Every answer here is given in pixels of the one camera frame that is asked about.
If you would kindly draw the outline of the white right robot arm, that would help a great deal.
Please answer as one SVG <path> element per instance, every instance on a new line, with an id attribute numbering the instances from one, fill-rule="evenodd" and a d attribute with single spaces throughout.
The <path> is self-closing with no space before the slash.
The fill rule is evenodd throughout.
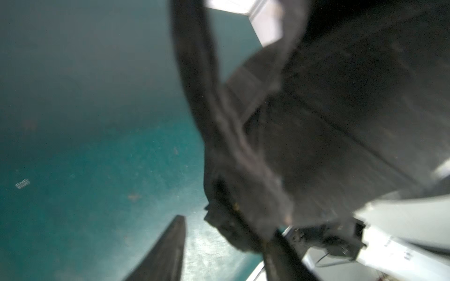
<path id="1" fill-rule="evenodd" d="M 450 264 L 439 252 L 386 233 L 357 218 L 284 232 L 294 247 L 321 248 L 334 265 L 357 262 L 400 281 L 447 281 Z"/>

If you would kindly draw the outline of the black baseball cap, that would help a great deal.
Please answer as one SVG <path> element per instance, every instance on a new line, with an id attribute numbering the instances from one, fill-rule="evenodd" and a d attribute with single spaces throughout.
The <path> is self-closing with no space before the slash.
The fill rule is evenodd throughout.
<path id="1" fill-rule="evenodd" d="M 205 144 L 205 220 L 260 252 L 283 226 L 375 200 L 445 196 L 450 3 L 280 1 L 281 37 L 226 81 L 203 1 L 171 1 L 180 79 Z"/>

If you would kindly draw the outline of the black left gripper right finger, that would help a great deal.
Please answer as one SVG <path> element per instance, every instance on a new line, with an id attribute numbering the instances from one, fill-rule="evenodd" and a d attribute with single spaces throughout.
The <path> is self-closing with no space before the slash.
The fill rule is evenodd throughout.
<path id="1" fill-rule="evenodd" d="M 262 244 L 262 256 L 268 281 L 315 281 L 316 276 L 304 265 L 287 239 L 277 230 Z"/>

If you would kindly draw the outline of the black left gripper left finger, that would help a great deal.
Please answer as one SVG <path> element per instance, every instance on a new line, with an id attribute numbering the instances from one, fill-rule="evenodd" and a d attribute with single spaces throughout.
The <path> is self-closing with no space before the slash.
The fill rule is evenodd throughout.
<path id="1" fill-rule="evenodd" d="M 180 281 L 186 240 L 186 219 L 176 215 L 126 281 Z"/>

